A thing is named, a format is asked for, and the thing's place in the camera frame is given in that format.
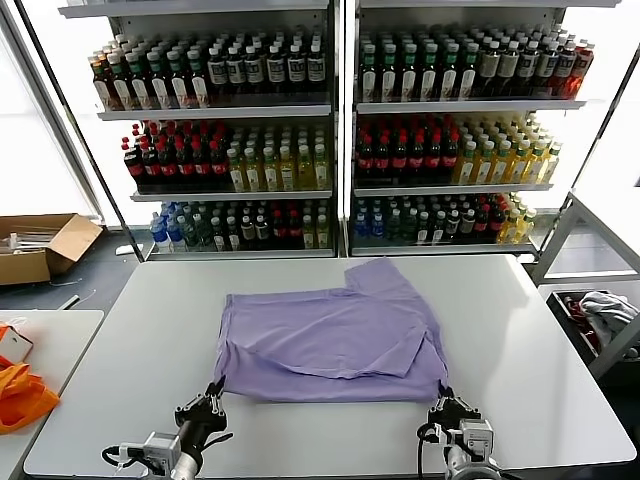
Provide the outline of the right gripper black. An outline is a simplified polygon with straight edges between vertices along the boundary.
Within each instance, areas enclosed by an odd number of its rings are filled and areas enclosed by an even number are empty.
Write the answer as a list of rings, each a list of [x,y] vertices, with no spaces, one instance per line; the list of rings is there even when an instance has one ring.
[[[441,441],[449,430],[458,430],[462,420],[479,418],[477,408],[439,382],[437,399],[428,411],[428,440]]]

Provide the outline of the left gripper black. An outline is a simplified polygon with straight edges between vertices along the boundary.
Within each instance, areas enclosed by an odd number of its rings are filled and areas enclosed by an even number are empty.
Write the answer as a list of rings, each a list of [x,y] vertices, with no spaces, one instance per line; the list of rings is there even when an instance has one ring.
[[[230,439],[228,419],[223,407],[226,376],[211,382],[203,393],[179,405],[179,438],[182,449],[207,449]]]

